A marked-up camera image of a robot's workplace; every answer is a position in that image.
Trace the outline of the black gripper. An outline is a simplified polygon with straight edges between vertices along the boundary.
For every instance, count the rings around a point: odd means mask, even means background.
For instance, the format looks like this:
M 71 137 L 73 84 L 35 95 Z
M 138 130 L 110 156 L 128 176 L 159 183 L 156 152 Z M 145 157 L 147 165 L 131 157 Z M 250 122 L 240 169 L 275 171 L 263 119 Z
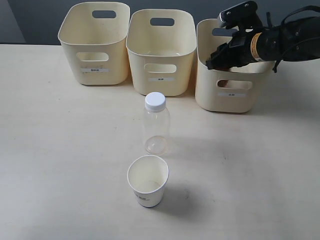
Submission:
M 251 63 L 264 62 L 258 53 L 258 39 L 264 27 L 238 30 L 229 42 L 219 45 L 206 60 L 208 70 L 224 71 L 225 68 L 241 68 Z

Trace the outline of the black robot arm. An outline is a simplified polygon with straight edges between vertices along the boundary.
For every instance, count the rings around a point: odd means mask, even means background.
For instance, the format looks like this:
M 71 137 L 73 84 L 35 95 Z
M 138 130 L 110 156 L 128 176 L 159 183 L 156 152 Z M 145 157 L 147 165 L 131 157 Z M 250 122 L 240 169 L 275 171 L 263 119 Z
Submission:
M 264 26 L 257 15 L 258 5 L 249 0 L 221 11 L 218 22 L 227 30 L 238 27 L 228 43 L 211 53 L 205 64 L 209 70 L 226 71 L 258 62 L 274 62 L 273 72 L 281 61 L 304 62 L 320 57 L 320 18 L 285 18 L 273 25 L 268 12 Z

